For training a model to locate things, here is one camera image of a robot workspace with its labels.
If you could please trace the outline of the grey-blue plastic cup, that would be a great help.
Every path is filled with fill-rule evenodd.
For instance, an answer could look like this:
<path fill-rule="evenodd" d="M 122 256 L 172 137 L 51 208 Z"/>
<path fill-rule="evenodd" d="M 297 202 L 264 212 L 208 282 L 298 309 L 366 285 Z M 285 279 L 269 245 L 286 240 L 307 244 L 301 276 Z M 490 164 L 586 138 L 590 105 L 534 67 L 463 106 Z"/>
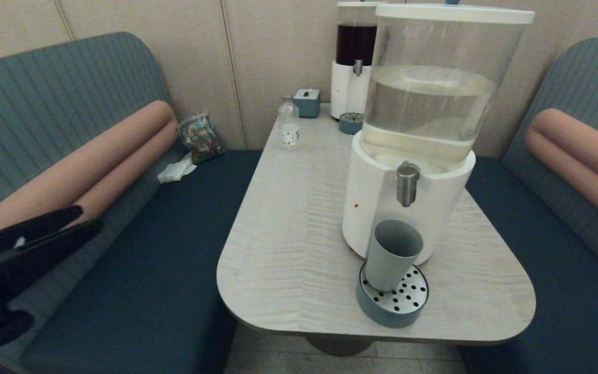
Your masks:
<path fill-rule="evenodd" d="M 365 279 L 374 289 L 392 291 L 422 253 L 422 235 L 408 223 L 384 220 L 373 228 Z"/>

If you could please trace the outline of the steel water dispenser tap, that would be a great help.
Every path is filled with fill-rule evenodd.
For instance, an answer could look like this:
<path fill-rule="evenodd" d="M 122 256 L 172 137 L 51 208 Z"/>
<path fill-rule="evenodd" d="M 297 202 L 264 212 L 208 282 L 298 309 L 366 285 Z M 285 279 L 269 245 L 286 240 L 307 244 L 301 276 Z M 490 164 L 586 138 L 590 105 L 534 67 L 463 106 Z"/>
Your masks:
<path fill-rule="evenodd" d="M 417 198 L 420 168 L 409 161 L 403 161 L 396 170 L 396 197 L 402 207 L 411 206 Z"/>

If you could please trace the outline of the pink bolster cushion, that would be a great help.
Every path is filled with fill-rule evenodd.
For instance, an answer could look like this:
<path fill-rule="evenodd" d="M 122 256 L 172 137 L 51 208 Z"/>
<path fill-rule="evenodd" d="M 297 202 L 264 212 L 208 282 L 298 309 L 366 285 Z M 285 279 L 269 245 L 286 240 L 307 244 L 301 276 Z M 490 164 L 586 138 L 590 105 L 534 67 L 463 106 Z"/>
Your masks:
<path fill-rule="evenodd" d="M 598 130 L 554 108 L 537 114 L 525 147 L 598 209 Z"/>
<path fill-rule="evenodd" d="M 1 201 L 0 230 L 73 205 L 72 225 L 101 216 L 175 144 L 177 124 L 168 103 L 149 103 Z"/>

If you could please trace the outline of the teal upholstered bench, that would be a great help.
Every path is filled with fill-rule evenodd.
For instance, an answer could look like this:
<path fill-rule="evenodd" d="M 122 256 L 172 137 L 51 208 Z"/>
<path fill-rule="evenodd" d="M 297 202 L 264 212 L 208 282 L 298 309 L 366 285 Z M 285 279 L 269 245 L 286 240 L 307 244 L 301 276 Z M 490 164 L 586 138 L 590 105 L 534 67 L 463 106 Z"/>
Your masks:
<path fill-rule="evenodd" d="M 536 296 L 515 338 L 459 347 L 468 374 L 598 374 L 598 209 L 524 143 L 532 119 L 550 108 L 598 130 L 598 38 L 557 58 L 505 156 L 479 156 L 467 182 Z"/>
<path fill-rule="evenodd" d="M 155 100 L 174 110 L 156 58 L 130 33 L 1 58 L 0 202 Z M 98 236 L 8 303 L 35 322 L 0 346 L 0 372 L 223 372 L 236 320 L 216 268 L 261 152 L 227 152 L 160 184 L 185 154 L 177 137 L 95 218 Z"/>

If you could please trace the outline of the crumpled white tissue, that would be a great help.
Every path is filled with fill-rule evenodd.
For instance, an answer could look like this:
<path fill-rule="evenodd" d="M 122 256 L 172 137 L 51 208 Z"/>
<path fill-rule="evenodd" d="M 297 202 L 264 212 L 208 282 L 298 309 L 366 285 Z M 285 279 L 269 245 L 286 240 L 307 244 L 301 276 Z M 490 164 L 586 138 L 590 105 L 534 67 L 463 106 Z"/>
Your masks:
<path fill-rule="evenodd" d="M 193 164 L 192 152 L 189 152 L 177 163 L 168 164 L 168 166 L 159 173 L 157 180 L 160 184 L 178 182 L 185 175 L 192 173 L 196 168 L 197 166 Z"/>

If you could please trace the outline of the green snack bag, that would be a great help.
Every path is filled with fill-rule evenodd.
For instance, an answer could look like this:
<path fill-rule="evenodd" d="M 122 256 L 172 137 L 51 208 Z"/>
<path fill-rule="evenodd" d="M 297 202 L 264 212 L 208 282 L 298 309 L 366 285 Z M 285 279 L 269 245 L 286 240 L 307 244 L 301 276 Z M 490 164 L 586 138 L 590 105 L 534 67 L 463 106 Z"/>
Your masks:
<path fill-rule="evenodd" d="M 193 164 L 226 154 L 207 111 L 183 119 L 176 130 L 181 143 L 190 151 Z"/>

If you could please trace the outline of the small clear bottle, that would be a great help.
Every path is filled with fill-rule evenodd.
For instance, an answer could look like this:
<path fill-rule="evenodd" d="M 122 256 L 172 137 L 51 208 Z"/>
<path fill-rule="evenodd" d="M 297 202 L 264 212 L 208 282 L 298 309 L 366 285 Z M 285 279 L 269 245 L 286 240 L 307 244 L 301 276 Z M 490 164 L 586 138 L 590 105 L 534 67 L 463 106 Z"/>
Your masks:
<path fill-rule="evenodd" d="M 293 102 L 292 95 L 285 95 L 278 109 L 281 147 L 285 151 L 294 151 L 299 142 L 299 109 Z"/>

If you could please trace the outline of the blue-grey tissue box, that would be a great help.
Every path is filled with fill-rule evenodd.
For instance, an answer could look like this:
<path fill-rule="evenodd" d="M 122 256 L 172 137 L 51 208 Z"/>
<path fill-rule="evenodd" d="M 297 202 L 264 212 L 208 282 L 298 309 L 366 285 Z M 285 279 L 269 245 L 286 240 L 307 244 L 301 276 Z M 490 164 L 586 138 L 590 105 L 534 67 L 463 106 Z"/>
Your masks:
<path fill-rule="evenodd" d="M 320 112 L 321 91 L 316 88 L 301 88 L 293 97 L 299 118 L 316 118 Z"/>

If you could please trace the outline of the small round blue drip tray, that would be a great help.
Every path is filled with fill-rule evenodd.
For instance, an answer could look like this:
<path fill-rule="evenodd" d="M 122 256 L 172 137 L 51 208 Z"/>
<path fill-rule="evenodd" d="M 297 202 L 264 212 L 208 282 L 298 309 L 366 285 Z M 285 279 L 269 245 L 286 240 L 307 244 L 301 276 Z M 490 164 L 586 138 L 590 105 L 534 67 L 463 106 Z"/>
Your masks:
<path fill-rule="evenodd" d="M 338 119 L 339 130 L 348 135 L 355 135 L 362 129 L 363 113 L 344 113 Z"/>

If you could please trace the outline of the round blue perforated drip tray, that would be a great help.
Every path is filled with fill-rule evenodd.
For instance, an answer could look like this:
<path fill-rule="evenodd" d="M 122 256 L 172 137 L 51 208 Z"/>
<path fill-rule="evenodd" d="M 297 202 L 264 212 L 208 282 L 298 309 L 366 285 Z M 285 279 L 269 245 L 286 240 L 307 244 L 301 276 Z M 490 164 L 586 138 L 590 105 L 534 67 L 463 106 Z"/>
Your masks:
<path fill-rule="evenodd" d="M 359 270 L 356 298 L 361 310 L 376 324 L 404 328 L 418 319 L 429 301 L 429 283 L 422 270 L 411 266 L 394 289 L 380 291 L 365 276 L 367 263 Z"/>

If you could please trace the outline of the clear water dispenser white base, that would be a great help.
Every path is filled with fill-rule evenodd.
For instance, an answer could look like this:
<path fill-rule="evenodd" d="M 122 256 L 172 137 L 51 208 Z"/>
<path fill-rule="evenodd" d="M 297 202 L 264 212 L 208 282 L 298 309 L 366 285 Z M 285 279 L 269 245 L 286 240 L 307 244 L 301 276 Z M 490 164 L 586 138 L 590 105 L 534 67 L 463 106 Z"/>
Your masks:
<path fill-rule="evenodd" d="M 430 258 L 475 166 L 474 143 L 532 10 L 441 3 L 377 6 L 367 106 L 352 140 L 344 239 L 366 258 L 373 228 L 400 220 Z M 417 198 L 402 207 L 396 170 L 420 168 Z"/>

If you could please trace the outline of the dark drink dispenser white base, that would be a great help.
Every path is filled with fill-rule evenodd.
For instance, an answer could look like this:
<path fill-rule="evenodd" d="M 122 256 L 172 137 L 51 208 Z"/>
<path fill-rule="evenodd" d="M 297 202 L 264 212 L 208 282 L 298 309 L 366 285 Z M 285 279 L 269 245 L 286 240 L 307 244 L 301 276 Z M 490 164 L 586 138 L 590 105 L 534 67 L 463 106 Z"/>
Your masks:
<path fill-rule="evenodd" d="M 364 113 L 377 35 L 379 2 L 338 2 L 335 59 L 331 74 L 331 116 Z M 355 59 L 363 60 L 361 76 L 353 73 Z"/>

